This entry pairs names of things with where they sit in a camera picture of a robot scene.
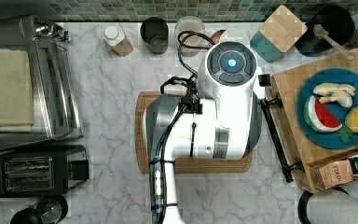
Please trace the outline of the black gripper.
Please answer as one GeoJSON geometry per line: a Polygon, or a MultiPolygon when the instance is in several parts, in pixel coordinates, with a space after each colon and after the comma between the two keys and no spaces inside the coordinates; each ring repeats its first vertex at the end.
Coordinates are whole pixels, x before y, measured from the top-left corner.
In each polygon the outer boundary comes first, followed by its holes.
{"type": "Polygon", "coordinates": [[[271,86],[271,75],[270,74],[259,75],[258,83],[259,83],[260,87],[270,87],[271,86]]]}

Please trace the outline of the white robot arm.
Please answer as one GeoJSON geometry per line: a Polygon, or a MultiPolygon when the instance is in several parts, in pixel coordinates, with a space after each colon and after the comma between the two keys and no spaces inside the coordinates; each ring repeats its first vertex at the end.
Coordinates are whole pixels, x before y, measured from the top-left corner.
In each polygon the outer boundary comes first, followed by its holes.
{"type": "Polygon", "coordinates": [[[225,41],[209,48],[196,75],[164,82],[186,93],[163,91],[143,114],[152,224],[184,224],[175,188],[177,159],[239,161],[252,152],[262,124],[254,91],[258,74],[253,51],[225,41]]]}

